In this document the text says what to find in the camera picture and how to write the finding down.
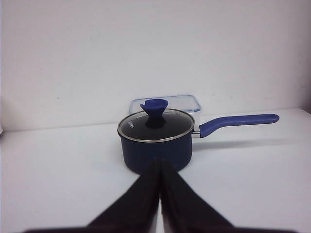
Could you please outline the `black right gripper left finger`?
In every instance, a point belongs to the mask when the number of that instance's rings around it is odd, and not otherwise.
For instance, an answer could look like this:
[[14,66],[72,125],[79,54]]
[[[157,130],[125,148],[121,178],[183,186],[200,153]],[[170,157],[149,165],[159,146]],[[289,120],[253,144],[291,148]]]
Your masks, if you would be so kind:
[[28,233],[154,233],[159,204],[160,162],[154,161],[112,205],[84,227],[31,229]]

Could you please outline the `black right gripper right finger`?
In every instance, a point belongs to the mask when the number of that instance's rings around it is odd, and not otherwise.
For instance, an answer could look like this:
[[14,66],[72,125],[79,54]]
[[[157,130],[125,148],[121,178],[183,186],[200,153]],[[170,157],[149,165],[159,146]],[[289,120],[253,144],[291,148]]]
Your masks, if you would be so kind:
[[166,233],[243,233],[198,196],[167,162],[161,162],[160,198]]

